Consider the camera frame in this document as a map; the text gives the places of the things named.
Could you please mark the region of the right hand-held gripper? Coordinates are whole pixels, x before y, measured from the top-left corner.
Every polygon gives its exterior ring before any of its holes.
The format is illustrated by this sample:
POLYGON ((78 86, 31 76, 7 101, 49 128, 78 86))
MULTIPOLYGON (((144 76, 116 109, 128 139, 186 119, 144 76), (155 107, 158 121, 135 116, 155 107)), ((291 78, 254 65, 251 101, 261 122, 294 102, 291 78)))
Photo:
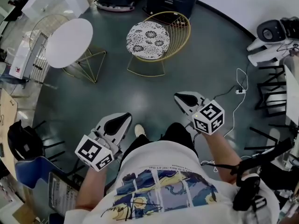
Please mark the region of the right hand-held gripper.
POLYGON ((201 133, 212 135, 224 124, 225 111, 215 100, 194 91, 176 92, 174 100, 193 128, 201 133))

